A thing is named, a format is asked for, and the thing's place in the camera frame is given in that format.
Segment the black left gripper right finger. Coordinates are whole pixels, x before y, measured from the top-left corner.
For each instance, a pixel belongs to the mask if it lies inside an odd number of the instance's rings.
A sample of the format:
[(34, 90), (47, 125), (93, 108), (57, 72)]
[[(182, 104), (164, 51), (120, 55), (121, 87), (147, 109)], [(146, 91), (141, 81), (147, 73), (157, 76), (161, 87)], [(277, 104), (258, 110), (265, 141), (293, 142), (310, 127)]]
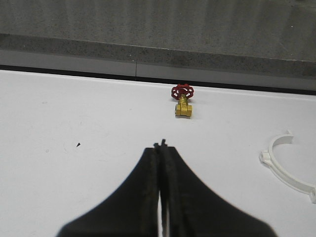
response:
[(268, 224), (213, 192), (164, 140), (160, 146), (160, 177), (163, 236), (276, 236)]

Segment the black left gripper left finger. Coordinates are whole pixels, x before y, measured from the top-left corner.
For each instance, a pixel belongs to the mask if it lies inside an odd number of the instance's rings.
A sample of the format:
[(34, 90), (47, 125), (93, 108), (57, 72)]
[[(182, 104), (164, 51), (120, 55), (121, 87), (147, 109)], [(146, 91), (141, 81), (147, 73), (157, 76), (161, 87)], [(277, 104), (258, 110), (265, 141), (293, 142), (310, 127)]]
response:
[(146, 148), (124, 182), (102, 203), (64, 225), (60, 237), (157, 237), (158, 151)]

